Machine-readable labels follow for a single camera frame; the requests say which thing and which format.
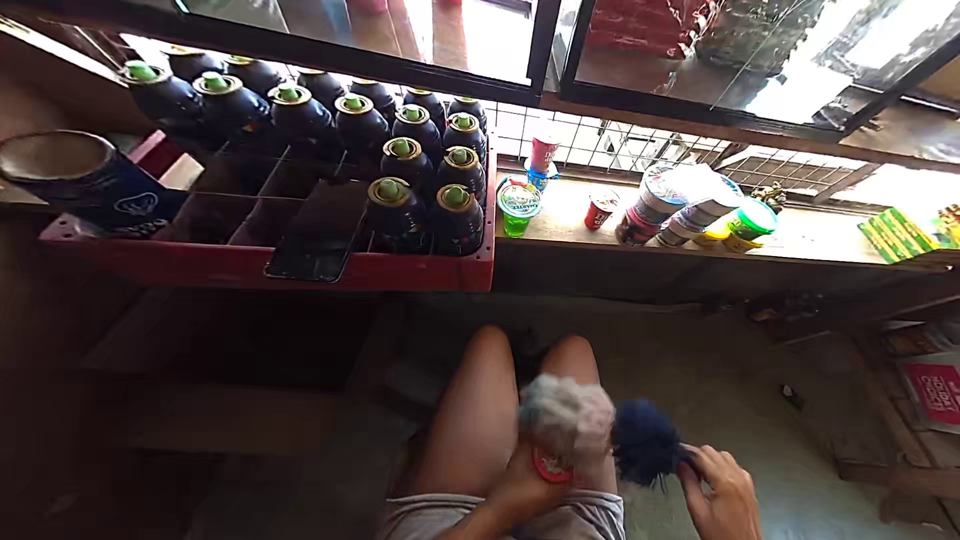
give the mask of green jelly cup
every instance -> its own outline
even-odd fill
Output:
[[[754,241],[777,229],[777,215],[763,201],[746,197],[727,226],[740,238]]]
[[[540,192],[526,183],[526,179],[504,183],[496,193],[496,205],[503,212],[503,232],[510,238],[520,238],[527,231],[530,220],[540,213]]]

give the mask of gray shorts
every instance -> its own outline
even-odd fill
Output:
[[[482,503],[480,497],[446,493],[387,500],[387,518],[378,540],[432,540]],[[626,540],[623,499],[611,493],[575,489],[557,508],[518,524],[504,539]]]

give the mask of floor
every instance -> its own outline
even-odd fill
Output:
[[[892,448],[836,344],[775,349],[742,316],[703,315],[696,305],[499,294],[397,302],[372,332],[389,353],[361,356],[358,365],[410,402],[428,408],[439,398],[467,337],[484,323],[525,335],[531,350],[575,331],[593,344],[615,402],[653,400],[684,440],[729,450],[754,475],[767,540],[946,538],[930,527],[882,524],[882,491],[833,473],[828,449],[883,462]],[[365,348],[368,356],[376,349]],[[805,398],[803,411],[782,398],[782,382]],[[406,441],[420,428],[394,410],[345,397],[328,444],[316,454],[229,458],[189,537],[371,538]],[[664,492],[634,485],[621,491],[632,540],[696,537],[675,479]]]

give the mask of red cup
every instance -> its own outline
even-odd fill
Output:
[[[530,156],[530,168],[539,173],[545,173],[550,168],[553,155],[557,152],[560,140],[553,135],[552,122],[543,122],[537,126],[533,135],[533,152]]]
[[[591,231],[596,231],[603,226],[610,214],[616,210],[620,197],[609,189],[604,189],[590,195],[590,208],[587,210],[587,217],[584,218],[584,225]]]

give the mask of white logo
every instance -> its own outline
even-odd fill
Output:
[[[159,202],[159,198],[155,193],[146,192],[140,193],[134,197],[127,197],[126,199],[120,199],[119,201],[113,203],[113,208],[117,211],[122,211],[130,215],[147,215],[148,213],[154,211],[156,203]]]

